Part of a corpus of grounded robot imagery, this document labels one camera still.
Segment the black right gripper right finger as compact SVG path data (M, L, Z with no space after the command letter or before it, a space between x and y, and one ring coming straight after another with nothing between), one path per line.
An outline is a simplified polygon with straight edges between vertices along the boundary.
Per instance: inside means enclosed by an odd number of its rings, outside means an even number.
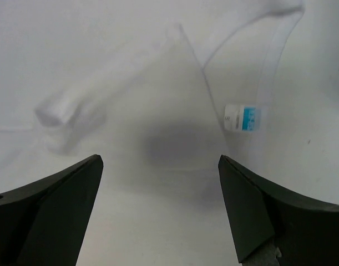
M286 189L221 156L218 164L242 265L339 265L339 205Z

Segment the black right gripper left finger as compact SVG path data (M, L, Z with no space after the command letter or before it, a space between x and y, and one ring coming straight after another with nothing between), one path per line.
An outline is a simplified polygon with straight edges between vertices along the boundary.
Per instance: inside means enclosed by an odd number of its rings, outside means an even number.
M102 172L92 155L0 193L0 265L76 265Z

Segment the white t shirt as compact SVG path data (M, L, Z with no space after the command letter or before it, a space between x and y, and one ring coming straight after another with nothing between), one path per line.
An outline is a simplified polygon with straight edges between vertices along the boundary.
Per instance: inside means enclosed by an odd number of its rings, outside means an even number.
M339 205L339 1L0 1L0 193L92 154L78 265L237 265L221 155Z

